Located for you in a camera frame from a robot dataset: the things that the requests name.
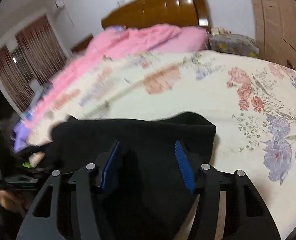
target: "wooden wardrobe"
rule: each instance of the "wooden wardrobe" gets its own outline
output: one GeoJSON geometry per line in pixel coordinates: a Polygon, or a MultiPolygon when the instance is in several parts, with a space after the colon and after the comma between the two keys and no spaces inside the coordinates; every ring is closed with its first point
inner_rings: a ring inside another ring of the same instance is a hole
{"type": "Polygon", "coordinates": [[[296,1],[252,0],[261,59],[296,70],[296,1]]]}

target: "silver screw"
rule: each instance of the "silver screw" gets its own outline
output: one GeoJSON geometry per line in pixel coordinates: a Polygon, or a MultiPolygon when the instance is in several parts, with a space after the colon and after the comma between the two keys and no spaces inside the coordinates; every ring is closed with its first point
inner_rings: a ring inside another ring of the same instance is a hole
{"type": "Polygon", "coordinates": [[[207,164],[207,163],[204,163],[204,164],[201,165],[201,168],[202,168],[203,170],[208,170],[208,169],[210,169],[210,165],[207,164]]]}
{"type": "Polygon", "coordinates": [[[242,170],[238,170],[237,175],[240,176],[240,177],[243,177],[243,176],[245,176],[245,173],[242,170]]]}
{"type": "Polygon", "coordinates": [[[86,165],[86,169],[88,169],[88,170],[92,170],[93,168],[95,168],[96,167],[96,165],[94,164],[94,163],[88,163],[87,165],[86,165]]]}
{"type": "Polygon", "coordinates": [[[61,173],[60,170],[54,170],[54,171],[52,172],[52,175],[53,175],[54,177],[57,177],[60,173],[61,173]]]}

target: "cream bedspread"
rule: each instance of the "cream bedspread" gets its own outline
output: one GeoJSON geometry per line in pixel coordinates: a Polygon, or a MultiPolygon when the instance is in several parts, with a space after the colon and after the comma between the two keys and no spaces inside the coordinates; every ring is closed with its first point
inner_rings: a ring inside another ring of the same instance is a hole
{"type": "Polygon", "coordinates": [[[67,115],[154,120],[183,111],[217,127],[211,164],[247,173],[285,239],[296,226],[296,71],[289,68],[213,51],[106,58],[56,98],[29,143],[51,140],[67,115]]]}

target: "green object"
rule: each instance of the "green object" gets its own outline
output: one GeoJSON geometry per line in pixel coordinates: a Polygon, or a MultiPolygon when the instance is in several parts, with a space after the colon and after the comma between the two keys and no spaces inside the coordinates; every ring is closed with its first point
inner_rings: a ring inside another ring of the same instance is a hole
{"type": "Polygon", "coordinates": [[[30,163],[23,163],[22,165],[26,168],[30,168],[30,169],[33,168],[30,163]]]}

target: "brown curtain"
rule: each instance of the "brown curtain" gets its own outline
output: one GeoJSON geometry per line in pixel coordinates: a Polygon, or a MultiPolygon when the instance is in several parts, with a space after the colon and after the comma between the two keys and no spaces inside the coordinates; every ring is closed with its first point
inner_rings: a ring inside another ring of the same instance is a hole
{"type": "Polygon", "coordinates": [[[34,93],[15,65],[6,46],[0,49],[0,79],[12,100],[21,111],[24,111],[34,93]]]}
{"type": "Polygon", "coordinates": [[[16,35],[34,77],[41,83],[65,65],[66,57],[44,15],[16,35]]]}

